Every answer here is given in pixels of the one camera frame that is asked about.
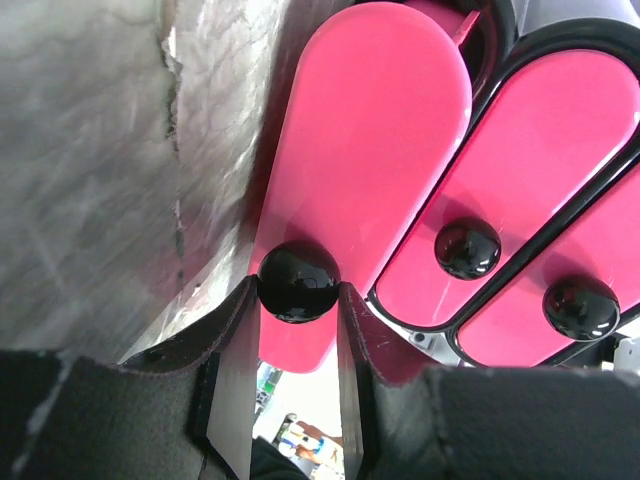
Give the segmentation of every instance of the black plastic frame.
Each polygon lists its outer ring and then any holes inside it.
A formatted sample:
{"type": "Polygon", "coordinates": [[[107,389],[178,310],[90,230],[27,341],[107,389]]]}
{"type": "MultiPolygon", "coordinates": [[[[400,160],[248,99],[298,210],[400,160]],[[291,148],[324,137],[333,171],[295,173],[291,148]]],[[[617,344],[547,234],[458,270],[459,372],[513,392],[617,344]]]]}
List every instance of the black plastic frame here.
{"type": "MultiPolygon", "coordinates": [[[[471,126],[453,160],[441,176],[425,202],[425,206],[439,189],[442,180],[479,124],[486,109],[506,81],[529,63],[552,53],[574,49],[588,49],[610,54],[625,63],[640,79],[640,30],[622,22],[607,19],[579,19],[560,22],[516,39],[515,15],[508,0],[478,2],[484,5],[477,28],[485,37],[487,49],[478,78],[474,82],[471,126]]],[[[513,257],[498,270],[491,282],[484,285],[445,324],[438,327],[416,327],[395,318],[378,299],[376,285],[368,294],[373,306],[389,321],[419,332],[447,332],[451,347],[469,363],[479,365],[459,348],[456,335],[459,328],[475,315],[502,288],[515,278],[535,257],[550,246],[589,207],[605,195],[640,161],[640,129],[611,161],[580,189],[513,257]]],[[[623,324],[640,315],[638,306],[623,314],[623,324]]],[[[559,364],[594,344],[576,343],[549,358],[545,364],[559,364]]]]}

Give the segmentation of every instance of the pink lever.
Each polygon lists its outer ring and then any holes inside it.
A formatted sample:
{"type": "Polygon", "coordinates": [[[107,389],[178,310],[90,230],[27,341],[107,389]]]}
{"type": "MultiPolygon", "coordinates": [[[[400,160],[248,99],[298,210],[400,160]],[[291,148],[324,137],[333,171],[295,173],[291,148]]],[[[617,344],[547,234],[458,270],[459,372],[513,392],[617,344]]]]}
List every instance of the pink lever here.
{"type": "Polygon", "coordinates": [[[453,168],[376,284],[387,312],[441,328],[629,140],[638,125],[633,72],[602,52],[542,57],[502,87],[453,168]],[[438,233],[480,219],[500,237],[500,263],[463,281],[434,254],[438,233]]]}
{"type": "MultiPolygon", "coordinates": [[[[329,19],[298,64],[250,272],[290,240],[322,245],[341,277],[371,288],[462,141],[471,84],[429,17],[370,3],[329,19]]],[[[336,314],[289,325],[263,309],[260,357],[316,369],[336,314]]]]}

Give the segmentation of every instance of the black knob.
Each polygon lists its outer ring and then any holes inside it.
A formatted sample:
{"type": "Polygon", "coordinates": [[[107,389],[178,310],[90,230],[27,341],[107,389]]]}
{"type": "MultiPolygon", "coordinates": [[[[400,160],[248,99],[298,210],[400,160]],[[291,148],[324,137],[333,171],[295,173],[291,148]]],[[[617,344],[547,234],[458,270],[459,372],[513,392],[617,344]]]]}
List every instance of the black knob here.
{"type": "Polygon", "coordinates": [[[258,296],[277,319],[306,323],[331,310],[339,283],[338,266],[325,249],[307,241],[288,242],[262,261],[258,296]]]}
{"type": "Polygon", "coordinates": [[[449,275],[476,280],[487,275],[500,260],[500,237],[477,218],[456,220],[436,237],[436,260],[449,275]]]}
{"type": "Polygon", "coordinates": [[[568,277],[544,295],[544,316],[558,332],[576,342],[593,342],[615,331],[620,304],[604,283],[584,276],[568,277]]]}

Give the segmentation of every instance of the white surface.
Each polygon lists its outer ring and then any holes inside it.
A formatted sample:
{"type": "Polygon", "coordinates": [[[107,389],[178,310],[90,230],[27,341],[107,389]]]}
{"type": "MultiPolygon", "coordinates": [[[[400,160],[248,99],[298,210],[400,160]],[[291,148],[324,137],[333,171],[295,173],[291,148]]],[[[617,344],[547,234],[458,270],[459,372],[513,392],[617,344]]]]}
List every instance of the white surface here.
{"type": "Polygon", "coordinates": [[[640,338],[640,320],[634,320],[629,325],[618,329],[618,333],[631,338],[640,338]]]}
{"type": "MultiPolygon", "coordinates": [[[[287,414],[295,413],[299,420],[314,425],[327,435],[341,436],[336,349],[313,373],[300,375],[284,372],[267,407],[260,416],[258,432],[270,432],[273,429],[271,425],[279,422],[279,427],[287,414]]],[[[254,428],[254,435],[262,434],[258,432],[254,428]]]]}
{"type": "Polygon", "coordinates": [[[620,341],[613,357],[613,367],[640,374],[640,337],[620,341]]]}

